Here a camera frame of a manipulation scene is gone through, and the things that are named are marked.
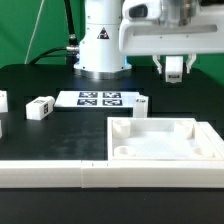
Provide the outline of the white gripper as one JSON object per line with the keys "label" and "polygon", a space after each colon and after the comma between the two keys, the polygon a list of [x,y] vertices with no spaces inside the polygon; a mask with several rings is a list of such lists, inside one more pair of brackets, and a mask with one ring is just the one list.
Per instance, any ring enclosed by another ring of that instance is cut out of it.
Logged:
{"label": "white gripper", "polygon": [[186,72],[190,73],[196,54],[224,52],[224,15],[198,16],[190,25],[174,28],[124,19],[120,27],[119,49],[127,56],[153,55],[159,74],[162,74],[160,55],[189,54]]}

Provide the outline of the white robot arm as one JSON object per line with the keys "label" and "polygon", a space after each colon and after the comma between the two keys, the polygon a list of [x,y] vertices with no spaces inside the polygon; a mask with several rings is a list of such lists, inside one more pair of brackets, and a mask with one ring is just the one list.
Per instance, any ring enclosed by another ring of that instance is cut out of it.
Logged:
{"label": "white robot arm", "polygon": [[150,56],[177,83],[199,54],[224,53],[224,2],[85,0],[85,23],[74,69],[94,79],[130,70],[129,56]]}

